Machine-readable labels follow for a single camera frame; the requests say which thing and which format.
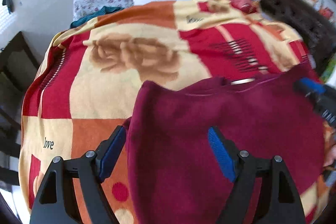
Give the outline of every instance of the red and orange blanket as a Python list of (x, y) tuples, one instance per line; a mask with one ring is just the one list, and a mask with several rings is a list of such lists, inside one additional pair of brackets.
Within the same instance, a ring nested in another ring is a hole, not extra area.
[[(32, 208), (53, 157), (94, 150), (132, 115), (144, 81), (180, 90), (212, 76), (239, 80), (285, 72), (306, 58), (295, 30), (258, 13), (246, 15), (229, 0), (153, 2), (60, 32), (22, 109), (19, 177), (27, 206)], [(326, 140), (330, 133), (327, 128)], [(102, 187), (120, 223), (137, 224), (125, 148)], [(90, 223), (78, 181), (75, 191), (83, 222)], [(311, 220), (328, 189), (316, 177), (300, 195)]]

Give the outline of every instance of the maroon shirt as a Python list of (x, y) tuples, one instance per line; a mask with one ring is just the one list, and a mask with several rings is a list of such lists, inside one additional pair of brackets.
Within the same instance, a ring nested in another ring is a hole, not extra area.
[[(317, 179), (324, 160), (322, 119), (293, 82), (309, 77), (308, 64), (281, 75), (230, 85), (202, 80), (180, 91), (153, 82), (140, 89), (128, 129), (128, 175), (143, 224), (211, 224), (233, 184), (221, 173), (207, 139), (209, 127), (255, 157), (280, 155), (299, 193)], [(245, 221), (251, 223), (260, 180)]]

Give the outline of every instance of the teal fabric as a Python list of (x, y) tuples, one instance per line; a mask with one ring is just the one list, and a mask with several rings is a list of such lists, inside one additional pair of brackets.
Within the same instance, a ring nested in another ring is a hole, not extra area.
[(97, 16), (103, 16), (103, 15), (107, 15), (107, 14), (112, 14), (112, 13), (121, 11), (123, 9), (124, 8), (122, 8), (122, 7), (106, 7), (106, 6), (104, 6), (99, 11), (93, 13), (92, 15), (88, 15), (86, 17), (82, 17), (81, 19), (76, 20), (73, 23), (71, 23), (70, 29), (77, 28), (80, 25), (83, 25), (84, 23), (88, 22), (90, 19), (95, 18)]

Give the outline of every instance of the floral bedspread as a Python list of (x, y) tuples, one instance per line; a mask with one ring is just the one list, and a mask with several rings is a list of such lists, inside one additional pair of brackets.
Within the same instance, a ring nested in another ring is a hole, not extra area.
[[(23, 104), (19, 178), (27, 207), (55, 156), (67, 160), (95, 150), (132, 116), (144, 81), (181, 90), (212, 76), (234, 81), (282, 73), (303, 61), (307, 49), (295, 30), (246, 15), (229, 0), (152, 2), (57, 34)], [(309, 172), (298, 159), (288, 160)], [(300, 193), (307, 221), (321, 211), (328, 191), (320, 174), (312, 177)], [(90, 223), (78, 180), (74, 187), (83, 223)], [(126, 147), (102, 188), (120, 223), (137, 224)]]

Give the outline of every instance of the metal screw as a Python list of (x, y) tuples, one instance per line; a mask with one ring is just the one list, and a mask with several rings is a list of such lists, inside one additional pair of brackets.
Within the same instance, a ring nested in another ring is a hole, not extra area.
[(93, 150), (87, 151), (87, 152), (85, 153), (85, 156), (86, 156), (87, 158), (92, 158), (94, 155), (95, 155), (95, 152), (94, 152)]
[(275, 160), (276, 162), (282, 162), (282, 158), (281, 158), (279, 155), (276, 155), (276, 156), (274, 157), (274, 160)]
[(53, 162), (54, 163), (57, 163), (57, 162), (59, 162), (61, 160), (61, 157), (60, 156), (56, 156), (55, 158), (53, 158)]
[(242, 151), (239, 152), (239, 155), (246, 158), (246, 157), (248, 157), (249, 153), (246, 150), (242, 150)]

